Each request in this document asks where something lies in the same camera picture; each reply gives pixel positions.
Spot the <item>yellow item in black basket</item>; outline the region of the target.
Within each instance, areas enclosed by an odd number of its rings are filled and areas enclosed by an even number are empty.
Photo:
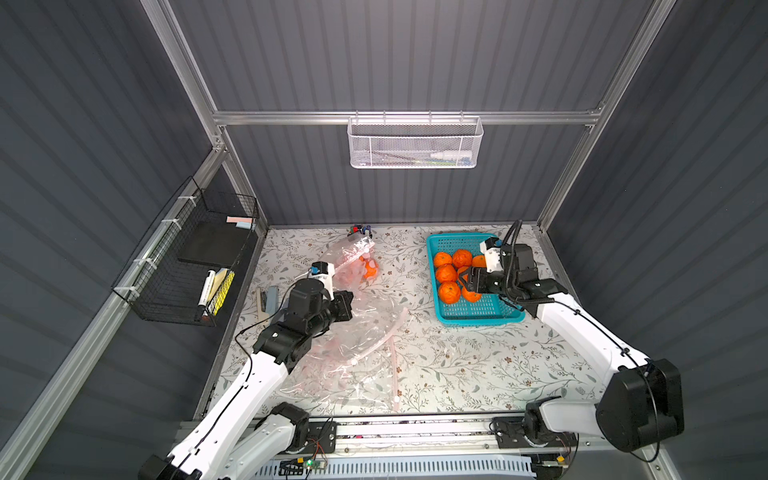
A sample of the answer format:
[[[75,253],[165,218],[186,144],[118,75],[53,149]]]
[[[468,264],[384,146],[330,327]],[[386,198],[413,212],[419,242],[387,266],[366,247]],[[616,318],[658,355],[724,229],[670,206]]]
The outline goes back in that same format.
[[[228,268],[222,268],[214,274],[210,291],[205,301],[206,313],[210,317],[215,317],[224,305],[234,278],[235,272]]]

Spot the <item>orange fruit taken out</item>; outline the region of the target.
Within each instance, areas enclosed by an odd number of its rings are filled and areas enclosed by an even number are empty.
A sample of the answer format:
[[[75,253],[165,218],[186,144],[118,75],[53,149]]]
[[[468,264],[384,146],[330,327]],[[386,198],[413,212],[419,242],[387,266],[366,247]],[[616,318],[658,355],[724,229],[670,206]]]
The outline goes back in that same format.
[[[458,249],[452,255],[453,266],[459,270],[473,265],[474,256],[469,250]]]

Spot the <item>orange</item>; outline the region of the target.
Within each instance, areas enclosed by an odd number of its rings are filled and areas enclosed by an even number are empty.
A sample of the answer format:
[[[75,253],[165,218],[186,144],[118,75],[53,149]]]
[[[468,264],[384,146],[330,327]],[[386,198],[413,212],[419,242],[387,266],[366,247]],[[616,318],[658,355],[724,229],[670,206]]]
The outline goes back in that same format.
[[[439,284],[446,282],[456,282],[458,279],[458,274],[453,265],[444,264],[436,269],[435,279]]]
[[[482,297],[483,297],[482,294],[477,293],[477,292],[469,291],[466,288],[462,288],[461,289],[461,295],[462,295],[462,297],[466,301],[468,301],[470,303],[476,303],[476,302],[480,301],[482,299]]]
[[[446,266],[446,265],[453,265],[453,257],[451,254],[448,254],[446,252],[437,252],[433,256],[433,267],[435,269],[438,269],[440,267]]]
[[[438,288],[438,299],[446,305],[457,303],[462,298],[461,288],[455,281],[442,282]]]
[[[478,268],[486,268],[486,258],[484,255],[475,256],[472,260],[472,266]]]

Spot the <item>black notebook in basket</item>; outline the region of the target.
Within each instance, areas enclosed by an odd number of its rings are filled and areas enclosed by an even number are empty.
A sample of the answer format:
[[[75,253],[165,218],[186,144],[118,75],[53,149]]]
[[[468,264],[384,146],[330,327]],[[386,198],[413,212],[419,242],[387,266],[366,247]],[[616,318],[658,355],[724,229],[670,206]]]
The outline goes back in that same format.
[[[231,223],[201,222],[182,244],[180,262],[209,267],[232,267],[251,231]]]

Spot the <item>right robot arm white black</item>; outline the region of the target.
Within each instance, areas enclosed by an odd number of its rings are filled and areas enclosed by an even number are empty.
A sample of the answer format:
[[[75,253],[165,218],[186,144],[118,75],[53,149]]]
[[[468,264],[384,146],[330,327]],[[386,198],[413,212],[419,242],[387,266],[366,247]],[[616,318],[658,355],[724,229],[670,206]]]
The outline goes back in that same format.
[[[631,347],[589,314],[553,278],[542,278],[532,249],[518,242],[516,221],[503,238],[479,244],[485,258],[459,277],[470,293],[493,294],[524,310],[559,334],[599,376],[602,394],[594,401],[551,396],[526,406],[526,440],[543,447],[558,434],[592,435],[636,456],[646,446],[683,433],[684,405],[679,370]]]

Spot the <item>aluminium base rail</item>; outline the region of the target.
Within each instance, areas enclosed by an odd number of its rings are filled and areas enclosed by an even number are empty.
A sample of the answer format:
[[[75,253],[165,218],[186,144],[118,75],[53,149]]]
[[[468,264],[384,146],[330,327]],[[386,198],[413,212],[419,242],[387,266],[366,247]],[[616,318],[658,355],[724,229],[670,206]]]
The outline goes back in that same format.
[[[182,429],[168,455],[201,479],[558,475],[581,453],[613,446],[585,433],[528,435],[522,413],[312,418],[282,405],[239,428],[212,417]]]

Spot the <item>teal plastic basket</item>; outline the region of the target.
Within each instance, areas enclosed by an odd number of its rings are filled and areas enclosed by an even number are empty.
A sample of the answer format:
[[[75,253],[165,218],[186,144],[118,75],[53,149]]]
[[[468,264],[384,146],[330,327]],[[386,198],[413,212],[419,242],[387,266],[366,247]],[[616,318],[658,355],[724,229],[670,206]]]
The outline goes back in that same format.
[[[427,236],[428,273],[432,286],[432,296],[437,319],[445,324],[462,327],[500,326],[520,323],[525,319],[525,312],[518,307],[505,304],[495,294],[484,294],[477,302],[469,302],[462,296],[456,303],[446,304],[439,298],[440,283],[436,279],[434,257],[437,253],[453,255],[457,250],[468,250],[478,255],[482,240],[492,237],[492,233],[450,232]]]

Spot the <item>clear zip-top bag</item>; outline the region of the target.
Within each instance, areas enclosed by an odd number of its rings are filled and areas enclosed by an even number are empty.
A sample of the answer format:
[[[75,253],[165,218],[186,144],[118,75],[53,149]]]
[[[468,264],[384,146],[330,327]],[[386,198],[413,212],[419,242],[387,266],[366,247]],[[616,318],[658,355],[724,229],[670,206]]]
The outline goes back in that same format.
[[[405,304],[367,290],[355,292],[351,306],[351,320],[334,323],[313,341],[303,362],[305,373],[312,380],[330,382],[350,374],[353,367],[392,340],[410,316]]]
[[[331,244],[320,256],[322,262],[332,264],[333,285],[337,290],[353,290],[371,282],[379,273],[373,258],[375,242],[367,234],[355,232]]]
[[[400,410],[398,365],[382,346],[367,355],[306,356],[273,395],[313,415],[388,414]]]

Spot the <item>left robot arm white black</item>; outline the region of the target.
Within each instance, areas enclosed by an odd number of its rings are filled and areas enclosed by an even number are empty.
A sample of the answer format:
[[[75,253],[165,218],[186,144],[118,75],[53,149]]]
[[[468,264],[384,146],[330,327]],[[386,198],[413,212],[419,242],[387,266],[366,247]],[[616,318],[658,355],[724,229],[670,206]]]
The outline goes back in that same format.
[[[334,290],[329,275],[296,281],[220,401],[170,453],[150,456],[138,477],[250,479],[276,455],[303,450],[309,414],[288,403],[274,407],[251,433],[246,430],[313,340],[353,318],[353,299],[350,291]]]

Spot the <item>pink pen cup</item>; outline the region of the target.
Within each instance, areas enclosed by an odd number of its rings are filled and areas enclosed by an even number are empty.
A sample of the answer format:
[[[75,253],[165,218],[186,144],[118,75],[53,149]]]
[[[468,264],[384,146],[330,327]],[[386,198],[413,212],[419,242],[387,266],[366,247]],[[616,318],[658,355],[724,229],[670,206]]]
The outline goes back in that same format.
[[[370,225],[364,225],[364,224],[352,225],[349,228],[348,234],[349,235],[360,234],[360,235],[363,235],[363,236],[367,236],[368,238],[372,238],[373,237],[372,227]]]

